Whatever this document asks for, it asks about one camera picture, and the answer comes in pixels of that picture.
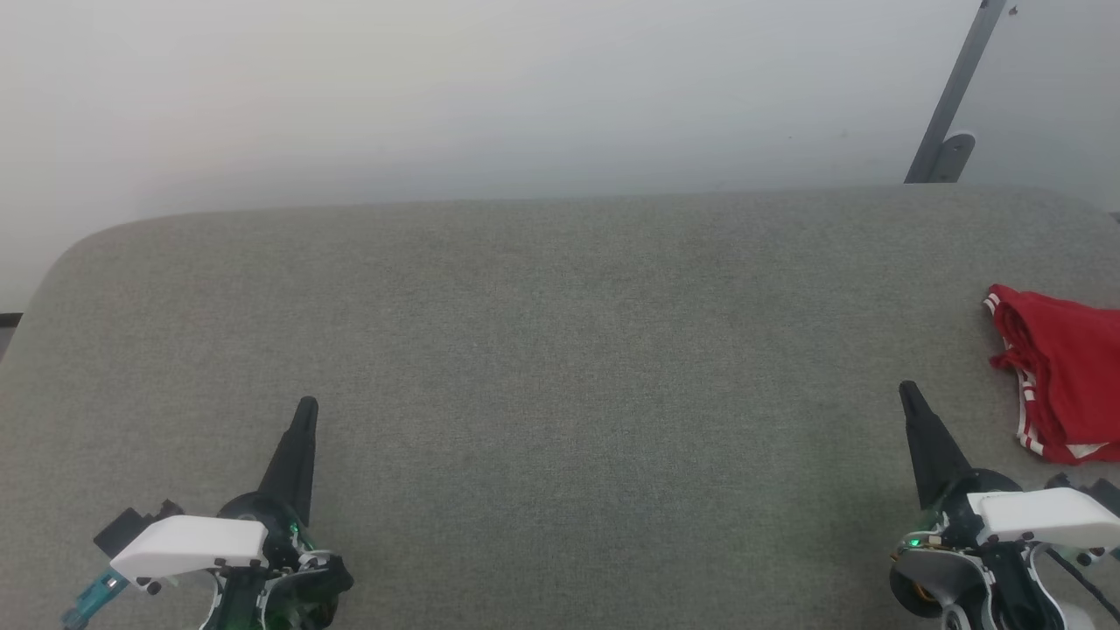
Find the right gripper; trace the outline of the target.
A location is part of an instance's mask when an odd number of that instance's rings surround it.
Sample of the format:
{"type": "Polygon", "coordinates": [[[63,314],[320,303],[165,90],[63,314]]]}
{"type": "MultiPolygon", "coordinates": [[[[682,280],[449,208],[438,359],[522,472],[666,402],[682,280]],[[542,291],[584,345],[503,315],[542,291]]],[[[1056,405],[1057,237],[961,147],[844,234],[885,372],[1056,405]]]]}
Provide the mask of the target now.
{"type": "Polygon", "coordinates": [[[983,535],[970,497],[1018,492],[991,470],[972,470],[920,386],[899,385],[920,529],[892,552],[892,595],[908,613],[943,629],[1067,629],[1060,602],[1040,583],[1039,541],[983,535]]]}

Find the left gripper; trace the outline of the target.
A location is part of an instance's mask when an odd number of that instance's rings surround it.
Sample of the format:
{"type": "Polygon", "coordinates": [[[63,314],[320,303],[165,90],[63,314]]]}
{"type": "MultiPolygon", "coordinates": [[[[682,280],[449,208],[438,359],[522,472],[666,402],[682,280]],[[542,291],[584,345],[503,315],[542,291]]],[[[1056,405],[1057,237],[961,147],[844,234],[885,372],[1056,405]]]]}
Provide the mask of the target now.
{"type": "Polygon", "coordinates": [[[265,527],[263,559],[209,569],[213,602],[205,629],[326,629],[354,578],[339,554],[316,545],[311,524],[312,467],[319,400],[304,397],[277,443],[259,492],[232,499],[220,518],[265,527]]]}

